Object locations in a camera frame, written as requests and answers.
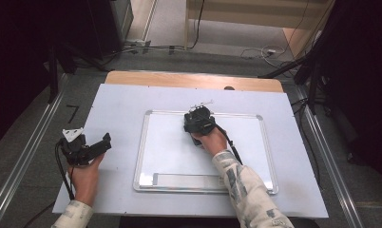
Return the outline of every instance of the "floor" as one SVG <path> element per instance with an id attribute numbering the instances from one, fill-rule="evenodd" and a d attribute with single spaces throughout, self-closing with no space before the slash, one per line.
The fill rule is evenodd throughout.
<path id="1" fill-rule="evenodd" d="M 158 39 L 162 35 L 157 34 L 158 29 L 154 26 L 156 19 L 161 17 L 158 14 L 160 8 L 159 3 L 166 3 L 169 0 L 158 1 L 156 11 L 150 21 L 150 31 L 145 36 L 146 40 L 156 43 L 156 45 L 176 45 L 181 40 L 182 32 L 177 38 L 170 37 L 165 40 Z M 251 47 L 254 49 L 264 48 L 269 43 L 265 40 L 272 41 L 273 28 L 257 28 L 261 36 L 256 36 L 257 40 L 250 43 L 243 43 L 241 48 L 232 47 L 232 39 L 226 40 L 226 46 L 232 51 L 220 51 L 223 46 L 208 45 L 209 38 L 204 34 L 204 24 L 201 24 L 201 44 L 203 51 L 197 49 L 193 51 L 175 51 L 169 54 L 167 50 L 149 50 L 148 52 L 125 52 L 117 55 L 108 65 L 109 68 L 119 70 L 153 70 L 153 71 L 172 71 L 172 72 L 202 72 L 234 75 L 238 77 L 257 77 L 267 74 L 276 66 L 280 66 L 283 62 L 291 60 L 286 58 L 287 55 L 281 56 L 285 59 L 270 60 L 276 66 L 271 66 L 264 59 L 258 58 L 258 53 L 250 52 L 250 57 L 243 58 L 241 53 L 244 48 Z M 280 34 L 277 36 L 278 42 L 271 43 L 280 47 L 287 47 L 287 43 Z M 61 130 L 64 128 L 75 128 L 84 126 L 88 112 L 91 108 L 94 96 L 97 93 L 99 84 L 105 80 L 106 73 L 100 72 L 95 68 L 79 68 L 75 75 L 67 75 L 61 83 L 61 89 L 64 92 L 59 101 L 59 105 L 55 107 L 53 117 L 49 120 L 47 128 L 42 129 L 42 137 L 37 139 L 37 144 L 28 143 L 32 132 L 36 130 L 36 125 L 42 120 L 45 110 L 50 110 L 52 106 L 47 105 L 48 89 L 45 89 L 27 108 L 27 110 L 16 120 L 15 124 L 9 130 L 4 139 L 0 142 L 0 190 L 5 186 L 14 165 L 19 161 L 22 154 L 27 153 L 33 147 L 33 154 L 29 158 L 30 162 L 26 167 L 26 172 L 20 180 L 20 184 L 10 189 L 11 199 L 7 200 L 8 207 L 0 218 L 0 227 L 23 227 L 30 218 L 34 217 L 38 212 L 46 208 L 52 203 L 61 187 L 61 177 L 53 155 L 54 144 L 61 138 Z M 291 103 L 300 99 L 299 92 L 291 80 L 291 72 L 285 75 L 279 75 L 277 79 L 282 82 L 285 92 L 288 94 Z M 80 108 L 71 123 L 68 123 L 72 116 L 72 108 L 68 105 L 78 105 Z M 298 104 L 294 106 L 294 110 L 298 109 Z M 382 227 L 382 178 L 369 166 L 359 166 L 347 162 L 349 149 L 340 134 L 337 125 L 332 118 L 329 118 L 324 111 L 322 105 L 316 107 L 317 119 L 323 131 L 323 134 L 333 152 L 335 162 L 342 174 L 342 178 L 349 189 L 349 193 L 355 202 L 362 227 Z M 340 200 L 334 190 L 333 181 L 330 179 L 330 173 L 323 161 L 323 157 L 316 146 L 315 137 L 308 125 L 306 118 L 302 119 L 302 128 L 308 135 L 308 141 L 304 141 L 308 156 L 312 161 L 313 168 L 319 170 L 320 186 L 323 199 L 326 203 L 330 218 L 317 219 L 316 222 L 320 227 L 350 227 L 344 211 L 341 207 Z M 58 215 L 54 215 L 50 210 L 46 211 L 40 218 L 35 220 L 30 227 L 49 227 Z M 119 227 L 120 217 L 95 215 L 88 227 Z"/>

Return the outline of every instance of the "long sleeve shirt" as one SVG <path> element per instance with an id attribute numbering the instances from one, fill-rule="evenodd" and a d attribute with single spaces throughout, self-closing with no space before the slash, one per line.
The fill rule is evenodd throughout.
<path id="1" fill-rule="evenodd" d="M 265 184 L 253 169 L 241 165 L 229 150 L 219 152 L 212 162 L 229 190 L 241 228 L 294 227 L 277 209 Z M 91 207 L 72 200 L 51 228 L 85 228 L 92 215 Z"/>

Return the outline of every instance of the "table surface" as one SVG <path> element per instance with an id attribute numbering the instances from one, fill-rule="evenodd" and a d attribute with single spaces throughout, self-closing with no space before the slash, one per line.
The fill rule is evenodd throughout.
<path id="1" fill-rule="evenodd" d="M 236 91 L 223 90 L 225 86 L 232 86 Z M 328 217 L 292 108 L 278 80 L 130 71 L 108 74 L 85 126 L 89 142 L 99 141 L 100 134 L 105 131 L 112 137 L 112 149 L 106 153 L 100 167 L 96 213 L 186 217 L 235 215 L 229 197 L 224 194 L 141 193 L 132 186 L 145 111 L 185 110 L 189 104 L 198 104 L 197 101 L 207 98 L 214 99 L 210 108 L 217 112 L 234 113 L 236 106 L 236 113 L 258 113 L 263 117 L 279 185 L 279 193 L 272 198 L 285 215 Z M 67 199 L 62 186 L 53 212 L 62 213 Z"/>

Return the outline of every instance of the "whiteboard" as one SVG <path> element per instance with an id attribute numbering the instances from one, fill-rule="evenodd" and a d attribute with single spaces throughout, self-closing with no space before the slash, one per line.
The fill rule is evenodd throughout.
<path id="1" fill-rule="evenodd" d="M 227 193 L 211 155 L 195 146 L 184 131 L 181 111 L 145 113 L 134 189 L 137 191 Z M 216 123 L 234 142 L 243 164 L 253 168 L 268 193 L 278 191 L 269 143 L 261 116 L 215 113 Z"/>

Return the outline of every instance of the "gray floor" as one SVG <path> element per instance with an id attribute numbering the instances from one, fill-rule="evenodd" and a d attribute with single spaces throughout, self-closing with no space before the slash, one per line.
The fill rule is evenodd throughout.
<path id="1" fill-rule="evenodd" d="M 155 19 L 164 15 L 155 14 Z M 243 59 L 240 57 L 242 49 L 263 48 L 267 45 L 277 45 L 287 47 L 284 37 L 277 36 L 275 43 L 269 44 L 266 41 L 273 41 L 271 38 L 273 28 L 263 30 L 261 28 L 256 36 L 257 40 L 253 41 L 256 45 L 248 45 L 251 38 L 241 45 L 241 52 L 233 51 L 232 40 L 223 41 L 225 45 L 230 47 L 232 51 L 218 52 L 226 49 L 223 46 L 207 45 L 209 39 L 203 33 L 205 24 L 201 24 L 201 46 L 193 51 L 175 51 L 169 55 L 166 50 L 149 50 L 143 54 L 138 53 L 122 53 L 119 54 L 110 64 L 108 68 L 118 70 L 152 70 L 152 71 L 172 71 L 172 72 L 199 72 L 234 75 L 238 77 L 257 77 L 267 74 L 276 67 L 270 66 L 263 59 L 251 58 Z M 182 45 L 182 43 L 170 43 L 182 41 L 179 37 L 171 37 L 159 39 L 159 34 L 154 35 L 151 27 L 149 38 L 152 45 Z M 288 55 L 282 58 L 273 59 L 271 63 L 276 65 L 282 64 L 282 61 L 290 60 Z M 66 86 L 66 93 L 62 98 L 59 107 L 52 118 L 43 139 L 40 141 L 38 148 L 35 150 L 34 157 L 30 163 L 28 170 L 23 177 L 14 197 L 12 198 L 8 209 L 3 216 L 0 227 L 23 227 L 24 224 L 35 214 L 52 203 L 58 194 L 62 180 L 54 159 L 54 144 L 61 138 L 61 131 L 64 128 L 76 128 L 85 125 L 87 114 L 91 108 L 93 99 L 97 93 L 99 84 L 105 80 L 106 73 L 97 71 L 94 68 L 80 68 L 75 75 L 69 75 Z M 285 92 L 288 94 L 290 101 L 298 100 L 296 94 L 296 86 L 291 83 L 290 73 L 277 77 L 282 82 Z M 9 130 L 4 139 L 0 142 L 0 188 L 7 180 L 14 164 L 18 160 L 20 154 L 24 150 L 30 134 L 35 129 L 44 110 L 47 107 L 48 89 L 45 89 L 27 108 L 27 110 L 16 120 L 15 124 Z M 80 108 L 71 124 L 68 124 L 73 109 L 67 105 L 79 105 Z M 339 133 L 334 121 L 326 117 L 322 106 L 317 107 L 317 117 L 321 123 L 329 146 L 335 156 L 336 162 L 342 172 L 344 180 L 352 194 L 353 200 L 356 202 L 357 210 L 364 222 L 365 227 L 382 227 L 382 178 L 373 169 L 368 166 L 358 166 L 346 162 L 349 152 L 343 137 Z M 318 149 L 315 146 L 315 139 L 310 131 L 307 122 L 303 121 L 303 127 L 309 136 L 310 142 L 314 147 L 315 154 L 319 162 L 319 170 L 321 176 L 322 196 L 326 203 L 330 218 L 317 220 L 320 227 L 349 227 L 344 212 L 340 206 L 340 202 L 335 193 L 333 184 L 329 178 L 329 174 L 321 159 Z M 310 147 L 306 142 L 306 148 L 309 158 L 312 161 L 313 168 L 316 171 L 313 156 Z M 54 220 L 58 218 L 48 210 L 43 216 L 37 219 L 31 227 L 49 227 Z M 120 218 L 116 216 L 95 215 L 89 224 L 89 227 L 118 227 Z"/>

